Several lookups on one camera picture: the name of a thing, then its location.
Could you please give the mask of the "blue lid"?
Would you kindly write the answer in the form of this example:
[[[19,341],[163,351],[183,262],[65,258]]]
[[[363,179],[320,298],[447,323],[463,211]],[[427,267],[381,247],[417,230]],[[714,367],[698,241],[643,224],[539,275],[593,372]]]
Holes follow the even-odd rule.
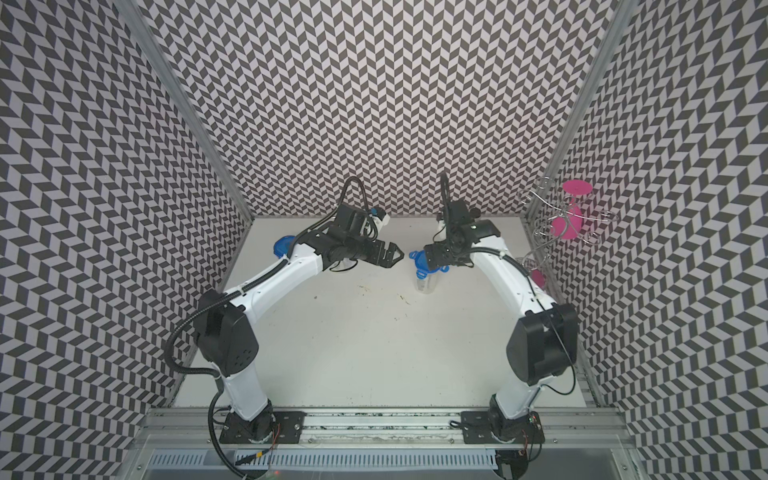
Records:
[[[286,235],[277,240],[273,245],[273,253],[278,259],[290,259],[295,248],[296,237]]]
[[[450,270],[449,266],[430,267],[424,250],[411,251],[409,253],[409,258],[414,262],[416,278],[418,280],[426,280],[432,274],[437,272],[447,273]]]

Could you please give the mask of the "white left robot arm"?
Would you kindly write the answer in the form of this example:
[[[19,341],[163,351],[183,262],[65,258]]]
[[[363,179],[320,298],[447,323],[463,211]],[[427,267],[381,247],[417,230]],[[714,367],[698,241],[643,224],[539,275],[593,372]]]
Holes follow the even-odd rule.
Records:
[[[205,293],[164,346],[163,359],[173,372],[208,375],[229,397],[225,426],[236,440],[261,442],[277,435],[255,364],[258,320],[303,282],[346,261],[391,268],[404,257],[395,243],[379,237],[389,222],[386,210],[368,200],[359,207],[347,203],[350,186],[361,182],[348,178],[336,206],[293,236],[272,266],[230,290]]]

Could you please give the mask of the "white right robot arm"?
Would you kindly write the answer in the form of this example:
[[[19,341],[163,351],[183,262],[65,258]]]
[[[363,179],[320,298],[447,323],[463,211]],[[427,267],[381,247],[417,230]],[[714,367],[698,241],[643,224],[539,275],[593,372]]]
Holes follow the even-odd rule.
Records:
[[[579,319],[575,307],[559,303],[539,287],[515,259],[496,225],[481,219],[463,200],[453,200],[448,175],[439,177],[442,226],[424,246],[430,270],[479,269],[501,296],[515,321],[505,347],[512,378],[491,396],[486,419],[464,421],[470,432],[486,430],[500,443],[527,447],[545,442],[534,402],[553,380],[573,372],[578,353]]]

